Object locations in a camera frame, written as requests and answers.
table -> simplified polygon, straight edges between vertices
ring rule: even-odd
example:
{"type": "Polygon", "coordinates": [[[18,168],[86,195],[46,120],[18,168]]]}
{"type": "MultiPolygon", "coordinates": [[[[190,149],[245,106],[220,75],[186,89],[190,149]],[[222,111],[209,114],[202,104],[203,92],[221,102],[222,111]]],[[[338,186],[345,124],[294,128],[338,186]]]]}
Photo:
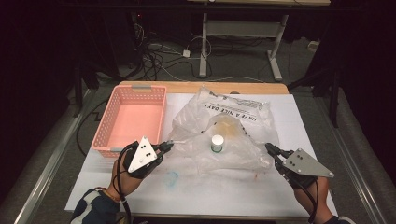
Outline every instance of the table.
{"type": "MultiPolygon", "coordinates": [[[[193,2],[203,2],[207,0],[189,0],[193,2]]],[[[240,4],[264,4],[264,5],[303,5],[303,6],[328,6],[330,0],[216,0],[214,3],[240,3],[240,4]]],[[[276,62],[276,53],[282,40],[283,32],[286,28],[288,15],[283,15],[280,22],[258,22],[258,21],[213,21],[207,19],[207,13],[204,13],[203,31],[202,31],[202,48],[200,60],[200,77],[206,77],[206,63],[209,54],[206,50],[208,35],[232,35],[232,36],[255,36],[255,37],[274,37],[275,44],[272,50],[267,50],[267,57],[273,71],[276,81],[282,81],[279,67],[276,62]]]]}
{"type": "MultiPolygon", "coordinates": [[[[283,84],[210,82],[122,82],[122,85],[165,85],[168,88],[163,124],[163,141],[171,131],[176,113],[198,88],[205,85],[217,93],[238,91],[238,98],[270,101],[280,146],[303,148],[315,158],[293,96],[283,84]]],[[[65,210],[74,210],[90,188],[107,186],[114,159],[90,150],[65,210]]],[[[232,219],[306,219],[308,214],[296,202],[289,184],[275,168],[266,173],[249,170],[221,170],[198,175],[190,158],[166,157],[133,194],[127,197],[135,216],[199,217],[232,219]]],[[[328,205],[337,215],[329,194],[328,205]]]]}

human arm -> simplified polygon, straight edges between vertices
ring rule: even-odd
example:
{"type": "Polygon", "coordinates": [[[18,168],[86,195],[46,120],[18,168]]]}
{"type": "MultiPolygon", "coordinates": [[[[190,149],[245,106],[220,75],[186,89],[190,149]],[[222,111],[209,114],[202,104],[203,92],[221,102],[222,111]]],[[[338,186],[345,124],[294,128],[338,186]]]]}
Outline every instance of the human arm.
{"type": "Polygon", "coordinates": [[[72,216],[71,224],[114,224],[116,214],[120,211],[120,195],[118,194],[118,178],[124,195],[133,193],[143,179],[130,177],[123,166],[117,175],[118,160],[113,163],[112,176],[108,188],[89,189],[79,200],[72,216]]]}
{"type": "MultiPolygon", "coordinates": [[[[311,200],[305,194],[302,189],[293,189],[294,196],[297,202],[308,212],[308,214],[312,214],[314,211],[314,205],[311,200]]],[[[326,177],[318,177],[318,180],[311,184],[306,189],[314,199],[318,197],[318,207],[317,213],[315,215],[314,223],[316,224],[348,224],[353,223],[351,220],[344,220],[344,217],[340,218],[334,216],[332,211],[327,205],[327,195],[329,192],[329,180],[326,177]]]]}

white cable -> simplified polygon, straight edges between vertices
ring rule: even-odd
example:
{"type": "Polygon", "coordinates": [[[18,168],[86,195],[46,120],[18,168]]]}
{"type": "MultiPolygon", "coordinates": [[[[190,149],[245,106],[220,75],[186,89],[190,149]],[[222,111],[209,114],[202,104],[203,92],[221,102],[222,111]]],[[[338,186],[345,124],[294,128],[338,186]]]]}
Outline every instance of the white cable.
{"type": "Polygon", "coordinates": [[[145,30],[143,29],[143,27],[141,25],[139,25],[137,23],[135,25],[140,28],[138,36],[137,36],[138,38],[140,37],[140,32],[142,32],[142,41],[140,41],[140,44],[138,46],[138,47],[140,47],[143,44],[143,40],[145,39],[145,30]]]}
{"type": "MultiPolygon", "coordinates": [[[[159,63],[155,63],[155,65],[159,66],[161,69],[163,69],[163,71],[165,71],[170,77],[174,78],[175,80],[189,82],[189,80],[184,80],[184,79],[181,79],[181,78],[173,76],[170,72],[168,72],[168,70],[166,70],[159,63]]],[[[227,79],[233,79],[233,78],[244,78],[244,79],[255,80],[257,82],[265,83],[264,81],[261,81],[261,80],[259,80],[257,78],[253,78],[253,77],[224,77],[224,78],[208,80],[208,82],[215,82],[215,81],[221,81],[221,80],[227,80],[227,79]]]]}
{"type": "Polygon", "coordinates": [[[161,45],[161,44],[149,44],[148,46],[150,46],[150,45],[161,46],[162,48],[166,48],[166,49],[171,49],[171,50],[172,50],[172,51],[165,51],[165,53],[176,53],[176,54],[178,54],[178,55],[181,55],[181,53],[177,52],[175,49],[172,49],[172,48],[167,47],[167,46],[165,46],[165,45],[161,45]]]}
{"type": "Polygon", "coordinates": [[[195,38],[193,38],[190,43],[192,43],[192,41],[194,41],[195,39],[201,38],[203,40],[205,40],[207,42],[207,44],[209,44],[209,53],[206,54],[206,57],[210,55],[210,53],[212,52],[212,45],[210,44],[209,40],[207,40],[206,38],[201,37],[200,35],[196,36],[195,38]]]}

pink plastic basket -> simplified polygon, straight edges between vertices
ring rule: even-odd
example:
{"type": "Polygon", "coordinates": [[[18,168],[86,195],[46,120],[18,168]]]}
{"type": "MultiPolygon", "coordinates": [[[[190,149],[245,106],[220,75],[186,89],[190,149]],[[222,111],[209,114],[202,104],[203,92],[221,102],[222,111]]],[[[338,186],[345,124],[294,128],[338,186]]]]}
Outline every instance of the pink plastic basket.
{"type": "Polygon", "coordinates": [[[118,157],[120,151],[146,136],[151,144],[161,140],[165,86],[116,86],[100,121],[92,149],[104,157],[118,157]]]}

wooden table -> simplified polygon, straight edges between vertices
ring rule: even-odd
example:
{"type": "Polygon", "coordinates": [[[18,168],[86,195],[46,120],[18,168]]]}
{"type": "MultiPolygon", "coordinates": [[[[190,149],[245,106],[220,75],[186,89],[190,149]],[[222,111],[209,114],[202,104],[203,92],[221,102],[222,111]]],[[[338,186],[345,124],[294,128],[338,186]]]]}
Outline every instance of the wooden table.
{"type": "Polygon", "coordinates": [[[196,93],[201,86],[210,90],[230,94],[289,94],[288,88],[280,83],[236,83],[236,82],[175,82],[175,81],[123,81],[121,85],[166,86],[168,93],[196,93]]]}
{"type": "MultiPolygon", "coordinates": [[[[283,84],[126,81],[121,85],[167,87],[162,141],[168,140],[178,111],[205,85],[214,93],[238,91],[241,94],[234,97],[270,102],[279,146],[303,148],[316,157],[294,98],[283,84]]],[[[65,210],[74,210],[87,189],[108,185],[114,160],[103,158],[96,150],[89,150],[65,210]]],[[[295,200],[290,185],[274,167],[264,173],[224,169],[210,175],[199,175],[192,158],[173,157],[172,154],[165,155],[163,163],[133,194],[128,195],[127,200],[134,216],[142,217],[243,220],[306,220],[308,217],[295,200]]],[[[331,194],[327,203],[332,213],[337,215],[331,194]]]]}

